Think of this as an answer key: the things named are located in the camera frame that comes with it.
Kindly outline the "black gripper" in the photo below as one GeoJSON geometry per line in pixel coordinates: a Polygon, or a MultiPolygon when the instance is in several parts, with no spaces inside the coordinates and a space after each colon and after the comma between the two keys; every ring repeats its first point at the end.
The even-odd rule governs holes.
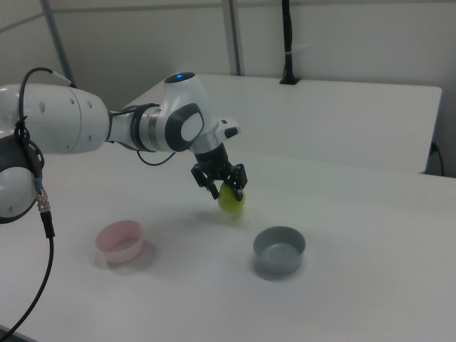
{"type": "Polygon", "coordinates": [[[195,154],[197,163],[191,169],[191,173],[199,187],[205,188],[211,193],[214,200],[219,197],[215,180],[227,181],[234,198],[241,202],[244,199],[244,188],[248,183],[247,173],[243,164],[232,165],[224,144],[215,149],[195,154]]]}

